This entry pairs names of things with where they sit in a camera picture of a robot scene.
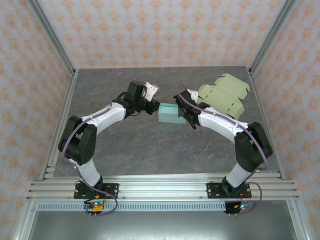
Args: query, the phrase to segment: teal box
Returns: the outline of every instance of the teal box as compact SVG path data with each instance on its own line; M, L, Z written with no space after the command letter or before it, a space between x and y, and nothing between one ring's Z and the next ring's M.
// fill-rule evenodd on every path
M158 110L158 121L160 123L186 124L183 117L178 117L178 106L176 104L161 103Z

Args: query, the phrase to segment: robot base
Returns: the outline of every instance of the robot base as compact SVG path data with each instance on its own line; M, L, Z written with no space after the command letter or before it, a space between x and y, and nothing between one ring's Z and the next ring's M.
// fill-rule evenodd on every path
M105 191L108 194L111 194L116 199L118 198L119 192L119 184L118 183L103 183L102 184L102 191ZM78 182L75 185L74 190L74 199L94 199L96 195L99 195L101 198L111 199L110 196L104 196L102 193L97 194L92 189L88 188L84 183Z
M208 199L241 199L248 198L247 196L241 196L241 193L248 195L250 198L251 189L249 184L241 184L237 188L235 188L232 192L226 193L222 188L222 183L209 182L206 184L206 193L208 195Z

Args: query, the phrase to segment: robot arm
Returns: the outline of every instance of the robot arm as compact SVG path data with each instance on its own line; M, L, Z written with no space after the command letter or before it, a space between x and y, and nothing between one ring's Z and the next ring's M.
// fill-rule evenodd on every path
M196 105L196 102L192 99L188 90L181 92L181 95L188 102ZM196 129L196 125L210 128L225 136L234 144L237 163L231 172L222 180L221 185L222 190L228 196L234 192L237 192L247 177L264 162L257 146L255 146L249 136L241 128L239 128L238 125L246 128L253 135L262 148L266 158L269 158L272 155L273 150L261 124L257 122L248 124L225 116L226 118L236 122L236 125L234 125L226 119L215 115L218 112L204 102L199 103L197 107L214 114L209 114L194 109L186 104L178 95L174 96L173 98L179 107L179 115L184 117L194 129Z
M63 151L67 139L74 129L81 122L91 119L73 136L65 152L65 157L75 164L83 179L90 186L102 190L103 185L103 179L98 173L92 159L95 153L97 135L110 125L126 119L135 112L146 111L149 115L156 112L160 103L154 100L153 97L158 89L156 85L148 82L144 84L132 81L129 84L128 90L112 101L111 107L108 105L95 114L82 118L76 116L69 118L58 145L60 152Z

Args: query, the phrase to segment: metal floor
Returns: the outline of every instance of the metal floor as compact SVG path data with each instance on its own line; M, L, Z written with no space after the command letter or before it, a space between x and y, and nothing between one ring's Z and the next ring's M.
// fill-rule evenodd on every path
M263 201L255 211L36 213L29 240L296 240L286 201Z
M81 69L73 92L68 117L93 114L108 104L105 81L116 69ZM264 125L248 72L245 66L225 67L163 67L126 70L160 87L156 99L174 103L176 83L191 90L202 84L213 85L224 73L229 73L250 85L242 101L245 108L240 121ZM127 90L134 79L127 73L116 75L108 85L112 99ZM189 124L159 123L158 114L141 113L117 122L97 137L93 156L101 175L153 175L229 172L236 163L235 146L216 132ZM270 170L279 169L273 155L268 159ZM71 165L63 164L59 156L54 177L76 176Z

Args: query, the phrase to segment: wall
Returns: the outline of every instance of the wall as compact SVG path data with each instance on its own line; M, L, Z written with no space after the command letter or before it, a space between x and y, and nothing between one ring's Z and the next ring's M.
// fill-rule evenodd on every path
M299 0L255 82L278 159L320 236L320 2Z
M40 0L75 68L250 66L285 0Z
M70 75L26 0L0 2L0 232L12 239Z

